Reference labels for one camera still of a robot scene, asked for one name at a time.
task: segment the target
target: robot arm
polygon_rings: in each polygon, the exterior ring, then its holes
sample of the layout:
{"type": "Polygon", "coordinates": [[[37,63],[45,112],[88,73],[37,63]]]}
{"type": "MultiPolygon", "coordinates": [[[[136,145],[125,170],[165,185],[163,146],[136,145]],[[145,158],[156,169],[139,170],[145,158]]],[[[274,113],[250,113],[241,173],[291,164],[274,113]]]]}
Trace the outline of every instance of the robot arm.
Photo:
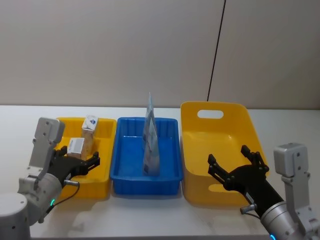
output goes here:
{"type": "Polygon", "coordinates": [[[86,175],[100,165],[99,153],[87,161],[65,156],[67,147],[54,150],[65,125],[56,119],[40,118],[33,139],[29,166],[19,178],[18,193],[0,195],[0,239],[28,240],[34,223],[42,223],[55,207],[66,185],[80,187],[70,179],[86,175]]]}
{"type": "Polygon", "coordinates": [[[318,240],[320,227],[309,206],[307,148],[289,143],[274,150],[276,172],[285,183],[285,202],[266,180],[269,168],[259,152],[250,152],[245,145],[241,153],[251,162],[231,172],[221,168],[212,154],[208,157],[208,173],[223,187],[241,193],[249,206],[240,209],[242,214],[256,211],[262,225],[273,240],[318,240]]]}

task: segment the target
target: yellow tray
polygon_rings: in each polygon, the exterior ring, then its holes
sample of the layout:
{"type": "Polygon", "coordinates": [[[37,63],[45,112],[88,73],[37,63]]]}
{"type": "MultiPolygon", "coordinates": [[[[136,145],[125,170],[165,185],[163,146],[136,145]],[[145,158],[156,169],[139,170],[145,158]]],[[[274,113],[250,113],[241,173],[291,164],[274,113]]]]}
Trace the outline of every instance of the yellow tray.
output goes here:
{"type": "Polygon", "coordinates": [[[184,102],[181,105],[184,160],[183,194],[195,205],[244,206],[245,198],[227,191],[208,174],[208,155],[213,154],[227,172],[251,164],[240,152],[247,145],[259,151],[268,164],[247,109],[240,104],[224,102],[184,102]],[[221,111],[221,118],[198,117],[200,110],[221,111]]]}
{"type": "MultiPolygon", "coordinates": [[[[58,120],[64,122],[65,128],[61,142],[56,149],[68,146],[70,138],[81,138],[83,117],[59,117],[58,120]]],[[[112,151],[116,134],[117,121],[113,119],[99,118],[97,129],[94,136],[92,154],[99,152],[100,165],[91,170],[86,176],[73,177],[73,181],[80,183],[79,192],[75,195],[78,198],[97,198],[103,199],[109,195],[110,180],[109,170],[112,159],[112,151]]],[[[74,186],[65,186],[60,198],[72,195],[76,190],[74,186]]]]}

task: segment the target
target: label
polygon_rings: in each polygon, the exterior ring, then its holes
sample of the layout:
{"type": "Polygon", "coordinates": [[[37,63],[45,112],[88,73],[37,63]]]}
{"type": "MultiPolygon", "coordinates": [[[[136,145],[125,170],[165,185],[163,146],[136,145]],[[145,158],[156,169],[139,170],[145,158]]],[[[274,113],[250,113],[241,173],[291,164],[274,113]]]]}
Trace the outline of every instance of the label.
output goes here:
{"type": "Polygon", "coordinates": [[[85,139],[82,137],[73,137],[70,139],[67,149],[68,154],[81,154],[85,139]]]}

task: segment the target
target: small box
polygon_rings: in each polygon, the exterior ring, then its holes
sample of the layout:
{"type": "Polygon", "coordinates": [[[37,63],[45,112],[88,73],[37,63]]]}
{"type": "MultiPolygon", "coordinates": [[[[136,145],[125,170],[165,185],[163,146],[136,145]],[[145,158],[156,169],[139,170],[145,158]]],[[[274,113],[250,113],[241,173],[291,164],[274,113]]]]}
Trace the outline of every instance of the small box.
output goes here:
{"type": "Polygon", "coordinates": [[[73,137],[70,139],[67,149],[67,156],[86,160],[87,155],[84,148],[85,139],[83,137],[73,137]]]}
{"type": "Polygon", "coordinates": [[[86,156],[91,154],[97,125],[98,118],[93,115],[87,115],[82,124],[81,137],[84,138],[84,150],[86,156]]]}

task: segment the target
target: basket handle hole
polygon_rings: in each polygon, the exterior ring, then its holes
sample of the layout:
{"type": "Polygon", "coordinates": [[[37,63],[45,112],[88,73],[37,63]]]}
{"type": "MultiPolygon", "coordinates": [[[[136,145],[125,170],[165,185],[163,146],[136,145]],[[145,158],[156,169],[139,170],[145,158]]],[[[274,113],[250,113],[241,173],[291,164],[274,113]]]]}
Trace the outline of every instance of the basket handle hole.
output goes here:
{"type": "Polygon", "coordinates": [[[197,115],[201,119],[222,119],[224,112],[220,110],[200,110],[197,115]]]}
{"type": "Polygon", "coordinates": [[[211,184],[209,187],[208,187],[209,191],[210,192],[225,192],[225,188],[222,184],[220,183],[216,183],[216,184],[211,184]]]}

